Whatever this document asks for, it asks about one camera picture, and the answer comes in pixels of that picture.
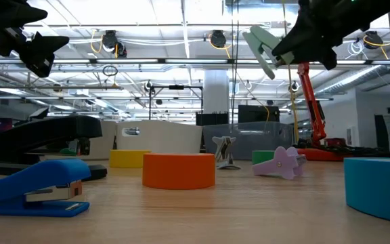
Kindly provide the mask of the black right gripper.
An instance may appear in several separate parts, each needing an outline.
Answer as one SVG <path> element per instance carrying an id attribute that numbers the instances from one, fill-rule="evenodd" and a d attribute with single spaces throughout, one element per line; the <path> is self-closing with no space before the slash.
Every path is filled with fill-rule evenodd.
<path id="1" fill-rule="evenodd" d="M 328 47 L 339 45 L 343 37 L 357 29 L 367 30 L 373 20 L 390 12 L 390 0 L 300 1 L 294 27 L 272 50 L 285 64 L 319 62 L 326 70 L 337 66 L 330 49 L 303 48 L 307 42 Z"/>

